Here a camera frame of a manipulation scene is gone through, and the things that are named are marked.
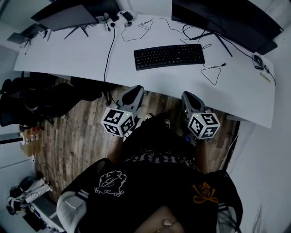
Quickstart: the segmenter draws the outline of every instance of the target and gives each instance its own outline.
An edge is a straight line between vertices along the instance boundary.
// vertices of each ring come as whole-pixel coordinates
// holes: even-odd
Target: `white embroidered logo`
[[[100,177],[99,187],[94,188],[95,193],[107,193],[119,197],[120,195],[124,194],[124,191],[120,190],[120,188],[125,181],[126,175],[122,174],[121,171],[109,172]]]

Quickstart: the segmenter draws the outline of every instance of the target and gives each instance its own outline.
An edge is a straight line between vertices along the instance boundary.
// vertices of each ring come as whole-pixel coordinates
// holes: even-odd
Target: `black keyboard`
[[[134,50],[137,71],[178,65],[204,64],[201,45],[162,46]]]

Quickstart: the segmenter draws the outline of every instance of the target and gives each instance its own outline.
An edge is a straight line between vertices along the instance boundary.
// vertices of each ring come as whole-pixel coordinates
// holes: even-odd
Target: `monitor stand leg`
[[[228,50],[228,48],[227,48],[227,46],[225,45],[225,43],[222,41],[222,39],[219,37],[219,35],[216,34],[216,33],[214,33],[214,32],[209,32],[209,33],[206,33],[206,34],[203,34],[203,35],[200,35],[200,36],[194,37],[194,38],[192,38],[192,39],[190,39],[190,40],[191,40],[191,41],[194,41],[194,40],[200,39],[200,38],[202,38],[202,37],[204,37],[204,36],[208,36],[208,35],[212,35],[212,34],[214,34],[214,35],[217,37],[217,39],[219,39],[219,41],[220,41],[220,42],[222,43],[222,45],[225,47],[225,49],[227,50],[227,52],[229,53],[229,55],[232,57],[232,54],[231,54],[231,52]]]
[[[84,28],[84,26],[79,26],[83,32],[86,34],[87,37],[89,37],[88,33],[86,32],[86,29]],[[75,27],[64,39],[66,39],[69,35],[71,35],[74,31],[76,31],[79,27]]]

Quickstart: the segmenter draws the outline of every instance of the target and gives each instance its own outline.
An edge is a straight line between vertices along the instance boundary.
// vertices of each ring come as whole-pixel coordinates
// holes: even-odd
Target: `desk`
[[[146,22],[151,15],[138,15],[131,27],[126,28],[123,36],[126,40],[140,38],[145,30],[137,25]],[[183,24],[167,18],[171,28],[182,30]],[[142,85],[145,90],[181,98],[182,92],[189,91],[197,95],[206,106],[232,114],[236,117],[271,128],[275,85],[272,77],[265,71],[256,70],[252,60],[240,53],[233,45],[225,42],[233,57],[230,57],[223,45],[214,35],[200,39],[200,44],[211,47],[204,49],[205,66],[221,67],[217,85],[212,85],[202,74],[203,65],[170,66],[142,71],[135,70],[133,50],[182,44],[183,33],[170,30],[165,20],[154,20],[151,30],[141,40],[124,42],[121,32],[124,26],[116,27],[116,38],[107,67],[106,81],[110,83],[134,86]],[[33,71],[65,76],[76,76],[93,80],[103,80],[106,59],[113,40],[113,30],[105,31],[104,25],[87,29],[89,37],[82,30],[75,31],[66,40],[71,29],[52,32],[50,40],[38,35],[31,42],[27,54],[21,49],[15,63],[15,71]],[[192,27],[187,30],[190,36],[202,33]],[[238,46],[246,54],[250,52]],[[273,64],[262,58],[274,74]],[[260,75],[263,73],[271,80],[269,83]],[[218,69],[204,72],[214,83]]]

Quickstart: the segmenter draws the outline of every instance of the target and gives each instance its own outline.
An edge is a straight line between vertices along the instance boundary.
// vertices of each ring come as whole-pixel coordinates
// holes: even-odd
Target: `forearm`
[[[107,158],[112,163],[118,162],[119,156],[121,153],[122,143],[123,143],[122,137],[113,136],[110,147],[109,147],[108,155],[107,155]]]
[[[195,163],[202,173],[208,173],[207,140],[199,140],[196,143]]]

